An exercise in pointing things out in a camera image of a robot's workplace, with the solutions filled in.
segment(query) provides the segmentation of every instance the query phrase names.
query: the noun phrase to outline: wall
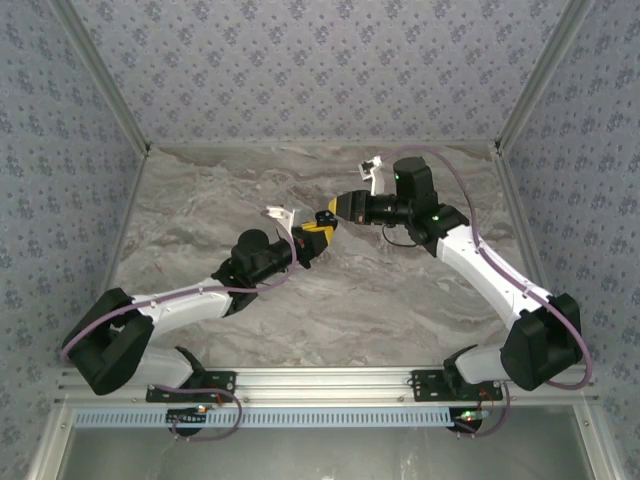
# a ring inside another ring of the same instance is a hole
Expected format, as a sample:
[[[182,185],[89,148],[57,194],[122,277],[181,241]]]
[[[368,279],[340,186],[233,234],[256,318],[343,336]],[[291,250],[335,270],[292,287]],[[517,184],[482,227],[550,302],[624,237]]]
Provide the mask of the wall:
[[[21,479],[139,156],[44,0],[0,18],[0,478]]]
[[[148,140],[493,139],[564,0],[75,0]]]
[[[640,5],[596,2],[509,155],[546,273],[576,295],[640,478]]]

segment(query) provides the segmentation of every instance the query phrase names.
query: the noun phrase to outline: purple cable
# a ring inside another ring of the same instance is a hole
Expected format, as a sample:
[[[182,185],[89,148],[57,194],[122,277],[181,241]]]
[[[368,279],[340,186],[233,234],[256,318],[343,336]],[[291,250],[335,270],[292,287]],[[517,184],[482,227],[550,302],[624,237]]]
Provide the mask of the purple cable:
[[[502,382],[502,386],[504,387],[504,395],[505,395],[505,400],[507,404],[504,406],[504,410],[502,411],[500,420],[498,420],[498,422],[486,432],[480,432],[480,433],[477,433],[469,425],[465,425],[462,422],[453,422],[458,427],[464,428],[465,430],[468,430],[470,432],[470,433],[463,433],[463,435],[473,435],[476,438],[482,438],[482,437],[491,435],[492,433],[495,433],[497,430],[500,429],[500,427],[504,425],[504,422],[507,421],[507,417],[509,417],[509,410],[511,409],[511,394],[509,393],[509,387],[507,386],[507,382]]]
[[[240,403],[238,397],[236,397],[233,393],[228,392],[227,390],[222,390],[221,388],[173,388],[166,385],[156,385],[155,387],[159,390],[164,390],[171,393],[208,393],[211,395],[222,395],[233,400],[233,402],[238,406],[238,415],[236,416],[236,421],[228,430],[225,430],[219,435],[209,435],[206,437],[185,437],[183,435],[180,435],[176,427],[178,426],[178,422],[182,417],[178,416],[173,422],[173,425],[171,425],[171,431],[176,437],[181,438],[182,440],[185,440],[187,442],[214,442],[216,440],[223,440],[238,431],[238,427],[240,427],[240,422],[242,421],[242,404]]]
[[[442,163],[444,163],[444,165],[453,174],[453,176],[456,179],[456,182],[458,182],[458,185],[460,186],[460,189],[462,190],[462,194],[464,195],[464,198],[467,200],[467,204],[469,205],[469,210],[471,212],[471,232],[472,232],[472,236],[473,236],[473,243],[475,244],[476,249],[478,250],[478,252],[482,256],[482,258],[491,266],[491,268],[493,268],[507,282],[509,282],[514,287],[516,287],[518,290],[520,290],[524,295],[525,291],[527,290],[527,287],[525,285],[522,285],[518,280],[513,278],[508,272],[506,272],[502,267],[500,267],[500,265],[498,265],[493,260],[493,258],[491,258],[491,256],[482,247],[482,245],[480,243],[480,233],[479,233],[479,229],[478,229],[478,219],[477,219],[477,216],[476,216],[476,207],[475,207],[473,201],[471,200],[471,197],[469,195],[469,190],[467,189],[467,185],[464,183],[464,180],[462,180],[462,177],[460,177],[460,174],[454,168],[454,166],[451,164],[451,162],[449,162],[449,160],[447,160],[435,148],[428,147],[426,145],[408,145],[406,147],[402,147],[402,148],[399,148],[399,149],[394,150],[392,152],[389,152],[389,153],[381,156],[380,159],[381,159],[381,161],[384,162],[385,160],[388,160],[390,157],[392,157],[394,155],[397,155],[398,153],[411,151],[411,150],[414,150],[414,151],[415,150],[423,150],[423,151],[426,151],[426,152],[429,152],[429,153],[433,154],[438,160],[440,160]],[[580,347],[580,351],[582,352],[582,356],[584,357],[584,361],[585,361],[584,377],[582,378],[582,380],[580,380],[575,385],[566,385],[566,384],[563,384],[563,383],[557,383],[557,382],[552,382],[552,381],[548,381],[547,384],[551,385],[553,387],[556,387],[556,388],[560,388],[562,390],[579,390],[579,389],[587,386],[589,384],[589,381],[591,380],[591,375],[593,373],[593,361],[591,359],[591,355],[589,354],[589,349],[587,348],[587,344],[582,339],[582,336],[580,335],[578,330],[576,330],[576,328],[571,324],[571,322],[569,321],[569,319],[567,319],[567,317],[565,317],[558,309],[556,309],[553,305],[551,305],[546,299],[540,297],[539,295],[537,295],[536,293],[531,292],[531,291],[527,292],[526,295],[529,295],[533,300],[535,300],[541,306],[543,306],[549,312],[551,312],[553,314],[553,316],[556,317],[565,326],[565,328],[567,330],[569,330],[569,333],[571,333],[571,335],[575,339],[576,343]]]
[[[162,297],[154,298],[153,300],[145,300],[143,302],[132,303],[131,305],[127,305],[126,307],[118,308],[112,312],[107,313],[106,315],[103,315],[97,320],[94,320],[89,325],[87,325],[82,330],[80,330],[80,332],[78,332],[78,334],[75,337],[73,337],[71,341],[67,343],[62,349],[62,351],[60,352],[60,358],[62,359],[62,361],[63,362],[68,361],[69,352],[73,349],[73,347],[75,347],[80,340],[86,337],[89,333],[93,332],[96,328],[98,328],[103,323],[108,322],[109,320],[117,317],[118,315],[122,315],[124,313],[130,312],[131,310],[137,310],[139,308],[149,307],[152,302],[155,302],[157,305],[160,305],[163,302],[168,302],[169,300],[175,300],[176,298],[188,297],[190,295],[200,295],[201,293],[208,293],[208,292],[264,293],[282,285],[291,276],[291,274],[293,273],[293,270],[296,267],[296,263],[298,261],[298,257],[296,254],[296,246],[293,243],[293,237],[287,231],[287,229],[284,228],[282,225],[280,225],[280,223],[277,220],[275,220],[274,218],[271,218],[267,214],[266,210],[261,212],[260,214],[276,224],[276,228],[278,228],[284,234],[283,238],[287,241],[287,243],[291,247],[291,268],[287,269],[287,272],[282,277],[280,277],[277,281],[275,281],[271,285],[268,285],[265,287],[258,287],[258,288],[225,287],[223,285],[202,287],[202,289],[191,288],[189,290],[183,290],[181,292],[170,293]]]

